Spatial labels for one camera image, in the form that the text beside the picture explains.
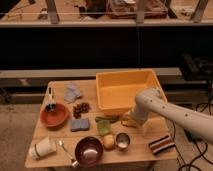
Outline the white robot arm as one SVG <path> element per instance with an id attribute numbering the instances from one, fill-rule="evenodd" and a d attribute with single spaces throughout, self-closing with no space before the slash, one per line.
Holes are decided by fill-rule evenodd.
<path id="1" fill-rule="evenodd" d="M 132 119 L 143 125 L 150 112 L 157 113 L 213 144 L 213 116 L 165 102 L 162 95 L 162 91 L 154 87 L 139 92 L 130 112 Z"/>

